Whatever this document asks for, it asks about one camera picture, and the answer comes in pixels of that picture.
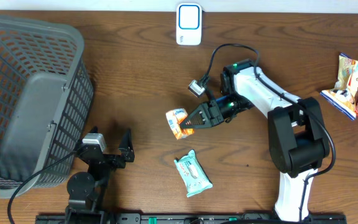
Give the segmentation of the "orange tissue pack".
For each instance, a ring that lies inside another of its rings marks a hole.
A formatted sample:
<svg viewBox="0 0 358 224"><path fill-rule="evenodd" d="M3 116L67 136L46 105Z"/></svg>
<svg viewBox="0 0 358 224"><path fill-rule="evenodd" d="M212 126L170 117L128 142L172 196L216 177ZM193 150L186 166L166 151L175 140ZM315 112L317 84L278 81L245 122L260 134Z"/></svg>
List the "orange tissue pack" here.
<svg viewBox="0 0 358 224"><path fill-rule="evenodd" d="M182 129L180 123L187 118L188 113L183 108L170 110L165 114L169 127L176 139L185 139L194 134L194 129Z"/></svg>

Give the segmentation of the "white wet wipes pack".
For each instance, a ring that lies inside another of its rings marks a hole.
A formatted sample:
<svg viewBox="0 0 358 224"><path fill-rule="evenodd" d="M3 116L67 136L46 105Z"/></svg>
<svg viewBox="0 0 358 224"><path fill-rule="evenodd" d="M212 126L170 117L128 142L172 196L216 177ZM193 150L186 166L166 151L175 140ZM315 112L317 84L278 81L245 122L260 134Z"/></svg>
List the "white wet wipes pack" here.
<svg viewBox="0 0 358 224"><path fill-rule="evenodd" d="M199 164L194 149L181 159L175 159L174 163L185 183L187 197L192 197L213 187L212 182Z"/></svg>

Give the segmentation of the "grey plastic shopping basket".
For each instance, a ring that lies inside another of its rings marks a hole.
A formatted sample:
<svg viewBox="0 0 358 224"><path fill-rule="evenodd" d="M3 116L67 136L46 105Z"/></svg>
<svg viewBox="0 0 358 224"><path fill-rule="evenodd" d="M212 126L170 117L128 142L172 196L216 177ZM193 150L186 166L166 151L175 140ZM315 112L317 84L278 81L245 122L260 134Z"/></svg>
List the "grey plastic shopping basket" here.
<svg viewBox="0 0 358 224"><path fill-rule="evenodd" d="M68 177L94 94L84 47L72 26L0 16L0 198Z"/></svg>

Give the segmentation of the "yellow snack chip bag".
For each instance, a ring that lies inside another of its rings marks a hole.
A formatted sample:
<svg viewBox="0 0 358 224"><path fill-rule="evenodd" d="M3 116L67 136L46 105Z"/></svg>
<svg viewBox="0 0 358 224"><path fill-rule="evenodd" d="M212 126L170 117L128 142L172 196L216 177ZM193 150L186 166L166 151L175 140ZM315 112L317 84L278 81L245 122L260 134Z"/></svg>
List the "yellow snack chip bag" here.
<svg viewBox="0 0 358 224"><path fill-rule="evenodd" d="M320 95L349 119L356 119L356 93L358 92L358 61L344 53L339 54L337 82L334 88Z"/></svg>

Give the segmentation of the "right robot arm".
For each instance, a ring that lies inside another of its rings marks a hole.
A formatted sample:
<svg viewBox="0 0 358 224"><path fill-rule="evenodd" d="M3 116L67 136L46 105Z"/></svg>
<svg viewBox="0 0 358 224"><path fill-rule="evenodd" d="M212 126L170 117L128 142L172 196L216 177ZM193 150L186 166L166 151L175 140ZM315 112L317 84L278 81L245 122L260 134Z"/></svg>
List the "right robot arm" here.
<svg viewBox="0 0 358 224"><path fill-rule="evenodd" d="M280 172L275 213L282 221L307 220L311 182L329 155L319 103L286 92L249 59L223 68L221 92L218 99L209 95L180 127L212 128L240 112L258 109L267 118L269 153Z"/></svg>

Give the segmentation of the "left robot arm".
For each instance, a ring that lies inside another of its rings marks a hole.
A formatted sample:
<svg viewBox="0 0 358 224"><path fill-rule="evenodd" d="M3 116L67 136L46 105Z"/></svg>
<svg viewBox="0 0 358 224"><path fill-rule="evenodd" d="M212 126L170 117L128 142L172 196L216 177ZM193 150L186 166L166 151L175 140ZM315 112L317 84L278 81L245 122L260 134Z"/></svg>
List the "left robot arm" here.
<svg viewBox="0 0 358 224"><path fill-rule="evenodd" d="M106 141L94 127L75 148L75 156L88 165L86 172L77 172L67 183L69 194L65 223L116 223L116 216L102 209L104 194L111 174L135 159L131 130L121 139L120 154L106 154Z"/></svg>

